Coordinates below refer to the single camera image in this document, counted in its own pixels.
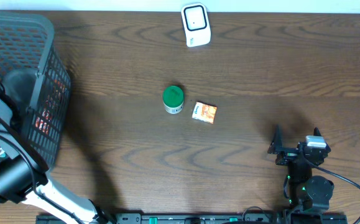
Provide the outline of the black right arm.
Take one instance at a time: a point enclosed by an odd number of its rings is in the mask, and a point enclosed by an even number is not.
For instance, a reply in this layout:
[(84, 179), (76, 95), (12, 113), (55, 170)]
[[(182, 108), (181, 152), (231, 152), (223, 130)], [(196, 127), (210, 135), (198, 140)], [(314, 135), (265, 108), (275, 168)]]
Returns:
[(296, 147), (285, 147), (282, 132), (276, 127), (267, 152), (277, 156), (275, 163), (278, 166), (288, 169), (288, 191), (285, 195), (291, 200), (293, 209), (311, 213), (322, 213), (329, 209), (334, 184), (320, 175), (312, 174), (312, 169), (324, 163), (331, 152), (318, 128)]

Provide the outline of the green lid jar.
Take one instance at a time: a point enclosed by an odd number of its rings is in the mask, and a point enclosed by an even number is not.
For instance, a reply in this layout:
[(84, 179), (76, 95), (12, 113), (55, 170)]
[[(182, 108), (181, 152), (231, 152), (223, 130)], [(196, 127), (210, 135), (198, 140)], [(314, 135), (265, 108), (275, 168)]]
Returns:
[(183, 109), (184, 92), (178, 86), (168, 86), (162, 94), (162, 100), (166, 112), (178, 114)]

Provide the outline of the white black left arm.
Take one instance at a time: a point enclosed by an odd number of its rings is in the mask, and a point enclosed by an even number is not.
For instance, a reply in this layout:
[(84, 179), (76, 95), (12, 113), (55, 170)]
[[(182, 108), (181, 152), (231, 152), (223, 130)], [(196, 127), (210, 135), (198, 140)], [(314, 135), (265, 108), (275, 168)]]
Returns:
[(0, 82), (0, 203), (33, 205), (65, 223), (116, 223), (116, 218), (48, 174), (42, 156), (12, 129), (21, 121), (20, 110)]

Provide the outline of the orange snack packet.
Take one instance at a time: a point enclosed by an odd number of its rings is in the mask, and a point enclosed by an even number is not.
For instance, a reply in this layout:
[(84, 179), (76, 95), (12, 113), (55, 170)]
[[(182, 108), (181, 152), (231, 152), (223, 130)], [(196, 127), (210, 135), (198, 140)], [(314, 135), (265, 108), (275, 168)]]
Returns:
[(213, 124), (217, 107), (197, 101), (192, 113), (192, 118), (206, 123)]

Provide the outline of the red chocolate wafer pack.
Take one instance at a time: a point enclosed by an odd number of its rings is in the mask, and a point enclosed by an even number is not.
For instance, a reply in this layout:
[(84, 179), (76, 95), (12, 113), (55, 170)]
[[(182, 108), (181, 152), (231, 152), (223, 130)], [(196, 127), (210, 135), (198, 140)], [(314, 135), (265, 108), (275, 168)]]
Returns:
[(55, 115), (60, 109), (60, 105), (63, 101), (64, 93), (66, 92), (65, 85), (60, 81), (55, 79), (52, 87), (53, 92), (47, 95), (45, 100), (43, 111), (41, 113), (42, 117), (37, 117), (35, 121), (35, 127), (41, 130), (43, 133), (48, 134), (50, 131), (50, 125), (48, 122), (52, 122)]

